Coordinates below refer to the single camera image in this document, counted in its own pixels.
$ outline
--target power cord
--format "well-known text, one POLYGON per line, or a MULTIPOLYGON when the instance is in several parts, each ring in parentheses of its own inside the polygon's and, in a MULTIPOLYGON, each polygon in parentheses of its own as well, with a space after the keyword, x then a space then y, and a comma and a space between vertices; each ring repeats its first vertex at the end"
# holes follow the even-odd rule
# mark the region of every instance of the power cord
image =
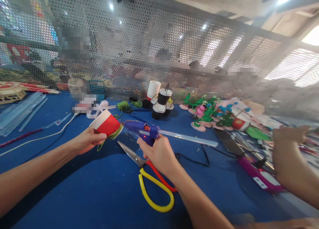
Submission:
MULTIPOLYGON (((200 165, 202 165, 202 166, 204 166, 204 167, 209 167, 209 166, 210 166, 210 162, 209 162, 207 153, 206 153, 206 151, 205 151, 205 149, 204 149, 203 144, 200 144, 200 145, 202 146, 202 149, 203 149, 204 154, 205 154, 205 156, 206 156, 207 164, 194 161, 193 159, 190 159, 190 158, 186 157, 185 155, 183 155, 183 154, 181 154, 181 153, 175 153, 176 159, 178 160, 178 159, 180 159, 181 156, 183 156, 184 158, 186 158, 187 160, 189 160, 189 161, 191 161, 191 162, 193 162, 193 163, 200 164, 200 165)), ((247 153, 259 153, 259 154, 263 155, 264 158, 263 158, 262 160, 258 160, 258 161, 256 161, 256 162, 252 163, 252 165, 253 165, 254 167, 256 167, 256 168, 261 168, 261 167, 265 164, 265 162, 267 161, 266 155, 265 155, 264 153, 262 153, 262 152, 259 152, 259 151, 243 152, 243 153, 240 154, 240 155, 233 153, 233 154, 237 155, 237 157, 234 157, 234 156, 232 156, 232 155, 229 155, 229 154, 226 154, 226 153, 224 153, 224 152, 222 152, 222 151, 219 151, 218 149, 215 149, 215 148, 213 148, 212 146, 209 146, 209 145, 206 145, 206 146, 209 147, 209 148, 211 148, 211 149, 213 149, 213 150, 215 150, 215 151, 217 151, 217 152, 219 152, 219 153, 221 153, 221 154, 223 154, 223 155, 225 155, 225 156, 227 156, 227 157, 230 157, 230 158, 232 158, 232 159, 237 159, 238 157, 243 157, 243 156, 244 156, 245 154, 247 154, 247 153)))
POLYGON ((53 143, 51 143, 49 146, 47 146, 45 149, 41 150, 40 152, 38 152, 37 154, 34 154, 31 158, 27 159, 26 161, 24 161, 22 164, 30 161, 31 159, 35 158, 36 156, 38 156, 40 153, 44 152, 45 150, 47 150, 49 147, 51 147, 53 144, 55 144, 60 138, 63 137, 64 133, 65 133, 66 130, 63 131, 63 133, 56 139, 54 140, 53 143))
POLYGON ((209 166, 210 166, 210 162, 209 162, 207 153, 206 153, 206 151, 205 151, 205 149, 204 149, 203 144, 200 144, 200 145, 202 146, 202 149, 203 149, 203 151, 204 151, 204 154, 205 154, 205 157, 206 157, 206 160, 207 160, 207 164, 194 161, 193 159, 190 159, 190 158, 188 158, 188 157, 186 157, 185 155, 180 154, 180 153, 175 153, 176 159, 178 160, 181 156, 183 156, 184 158, 186 158, 187 160, 189 160, 189 161, 191 161, 191 162, 193 162, 193 163, 200 164, 200 165, 202 165, 202 166, 204 166, 204 167, 209 167, 209 166))
POLYGON ((10 149, 10 150, 8 150, 8 151, 6 151, 6 152, 0 154, 0 157, 2 157, 3 155, 6 155, 6 154, 9 153, 9 152, 12 152, 13 150, 16 150, 16 149, 19 148, 19 147, 22 147, 22 146, 26 145, 26 144, 28 144, 28 143, 31 143, 31 142, 34 142, 34 141, 38 141, 38 140, 41 140, 41 139, 45 139, 45 138, 49 138, 49 137, 52 137, 52 136, 54 136, 54 135, 57 135, 57 134, 63 132, 63 130, 66 128, 66 126, 67 126, 69 123, 71 123, 72 120, 75 118, 75 116, 77 116, 78 114, 79 114, 79 113, 75 113, 75 114, 73 115, 73 117, 71 118, 71 120, 70 120, 69 122, 67 122, 67 124, 64 125, 64 127, 63 127, 59 132, 57 132, 57 133, 55 133, 55 134, 51 134, 51 135, 49 135, 49 136, 42 137, 42 138, 33 139, 33 140, 30 140, 30 141, 25 142, 25 143, 23 143, 23 144, 20 144, 19 146, 16 146, 15 148, 10 149))

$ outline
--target black electrical wire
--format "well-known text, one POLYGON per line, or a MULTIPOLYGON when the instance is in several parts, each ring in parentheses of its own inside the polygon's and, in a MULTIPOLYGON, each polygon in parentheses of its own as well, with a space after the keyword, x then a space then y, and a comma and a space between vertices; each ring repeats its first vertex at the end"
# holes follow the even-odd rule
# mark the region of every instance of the black electrical wire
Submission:
POLYGON ((206 151, 205 151, 205 149, 204 149, 204 146, 203 146, 202 144, 200 144, 200 145, 202 146, 202 149, 203 149, 203 151, 204 151, 204 154, 205 154, 205 157, 206 157, 206 160, 207 160, 207 164, 194 161, 193 159, 190 159, 190 158, 188 158, 188 157, 186 157, 185 155, 180 154, 180 153, 175 153, 176 159, 178 160, 181 156, 183 156, 184 158, 186 158, 187 160, 189 160, 189 161, 191 161, 191 162, 193 162, 193 163, 200 164, 200 165, 202 165, 202 166, 204 166, 204 167, 209 167, 209 166, 210 166, 210 162, 209 162, 207 153, 206 153, 206 151))
MULTIPOLYGON (((180 159, 181 156, 183 156, 184 158, 186 158, 187 160, 189 160, 189 161, 191 161, 191 162, 193 162, 193 163, 200 164, 200 165, 202 165, 202 166, 204 166, 204 167, 209 167, 209 166, 210 166, 210 162, 209 162, 209 159, 208 159, 208 155, 207 155, 207 153, 206 153, 206 151, 205 151, 205 149, 204 149, 203 144, 200 144, 200 145, 202 146, 202 149, 203 149, 204 154, 205 154, 205 156, 206 156, 207 164, 194 161, 193 159, 190 159, 190 158, 186 157, 185 155, 183 155, 183 154, 181 154, 181 153, 175 153, 176 159, 178 160, 178 159, 180 159)), ((238 157, 234 157, 234 156, 232 156, 232 155, 226 154, 226 153, 224 153, 224 152, 222 152, 222 151, 219 151, 218 149, 215 149, 215 148, 213 148, 212 146, 209 146, 209 145, 206 145, 206 146, 207 146, 207 147, 210 147, 211 149, 213 149, 213 150, 215 150, 215 151, 217 151, 217 152, 219 152, 219 153, 221 153, 221 154, 223 154, 223 155, 225 155, 225 156, 227 156, 227 157, 230 157, 230 158, 232 158, 232 159, 237 159, 237 158, 238 158, 238 157)), ((260 168, 261 166, 263 166, 264 163, 266 162, 266 156, 265 156, 265 154, 262 153, 262 152, 259 152, 259 151, 243 152, 241 155, 238 155, 238 154, 235 154, 235 153, 233 153, 233 154, 235 154, 235 155, 237 155, 237 156, 239 156, 239 157, 242 157, 243 155, 245 155, 245 154, 247 154, 247 153, 259 153, 259 154, 262 154, 262 155, 263 155, 264 158, 263 158, 262 160, 259 160, 259 161, 255 162, 255 163, 260 163, 259 168, 260 168)))
POLYGON ((49 147, 51 147, 53 144, 55 144, 55 143, 64 135, 64 133, 65 133, 65 131, 66 131, 66 128, 67 128, 68 126, 69 126, 69 124, 65 127, 65 129, 63 130, 63 132, 61 133, 61 135, 60 135, 56 140, 53 141, 53 143, 51 143, 49 146, 47 146, 45 149, 41 150, 41 151, 38 152, 37 154, 34 154, 31 158, 27 159, 26 161, 24 161, 24 162, 21 163, 21 164, 24 164, 24 163, 30 161, 31 159, 33 159, 33 158, 35 158, 36 156, 38 156, 40 153, 42 153, 42 152, 44 152, 45 150, 47 150, 47 149, 48 149, 49 147))

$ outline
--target white ribbon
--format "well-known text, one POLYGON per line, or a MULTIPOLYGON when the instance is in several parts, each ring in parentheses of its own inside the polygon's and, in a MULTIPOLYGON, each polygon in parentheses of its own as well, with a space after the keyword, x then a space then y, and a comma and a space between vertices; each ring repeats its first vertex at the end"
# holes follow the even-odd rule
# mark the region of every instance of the white ribbon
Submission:
POLYGON ((86 117, 87 118, 95 119, 95 118, 97 118, 97 116, 99 115, 100 112, 103 112, 103 110, 105 110, 105 109, 116 108, 116 105, 109 105, 109 103, 106 100, 103 100, 100 104, 96 104, 94 106, 94 108, 96 108, 96 113, 95 114, 91 114, 92 111, 88 110, 88 112, 86 113, 86 117))

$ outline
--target metal mesh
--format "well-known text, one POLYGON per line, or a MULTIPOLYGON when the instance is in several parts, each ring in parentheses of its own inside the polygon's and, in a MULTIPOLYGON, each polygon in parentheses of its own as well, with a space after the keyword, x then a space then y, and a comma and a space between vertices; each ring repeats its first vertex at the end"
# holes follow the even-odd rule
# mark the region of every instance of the metal mesh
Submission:
POLYGON ((315 47, 171 0, 1 0, 0 17, 1 64, 12 72, 2 70, 2 81, 63 88, 77 77, 87 92, 98 80, 108 96, 128 98, 145 97, 157 80, 169 83, 175 103, 191 92, 274 109, 319 80, 315 47), (89 29, 89 57, 58 59, 60 28, 89 29), (153 71, 159 49, 172 53, 170 72, 153 71), (255 76, 233 84, 234 67, 255 76))

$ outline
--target blue glue gun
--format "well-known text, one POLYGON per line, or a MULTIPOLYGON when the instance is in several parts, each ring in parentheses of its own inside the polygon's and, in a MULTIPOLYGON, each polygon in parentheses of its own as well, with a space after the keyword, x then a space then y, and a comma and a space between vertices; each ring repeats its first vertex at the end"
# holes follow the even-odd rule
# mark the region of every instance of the blue glue gun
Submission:
POLYGON ((137 133, 150 146, 153 146, 155 139, 160 135, 160 127, 154 124, 148 126, 147 123, 128 120, 124 123, 124 126, 137 133))

